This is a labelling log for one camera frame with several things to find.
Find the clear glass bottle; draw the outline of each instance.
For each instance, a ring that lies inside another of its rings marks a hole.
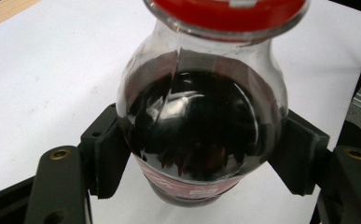
[[[215,201],[266,161],[287,117],[271,38],[308,0],[145,0],[158,18],[118,90],[123,134],[152,189]]]

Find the white surface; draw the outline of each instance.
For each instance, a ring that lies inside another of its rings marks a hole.
[[[76,146],[116,101],[122,69],[155,18],[141,0],[43,0],[0,24],[0,189],[35,174],[47,150]],[[289,106],[337,142],[361,68],[361,12],[326,0],[277,37]],[[134,158],[113,199],[92,198],[95,223],[309,223],[313,196],[291,195],[266,163],[216,203],[159,200]]]

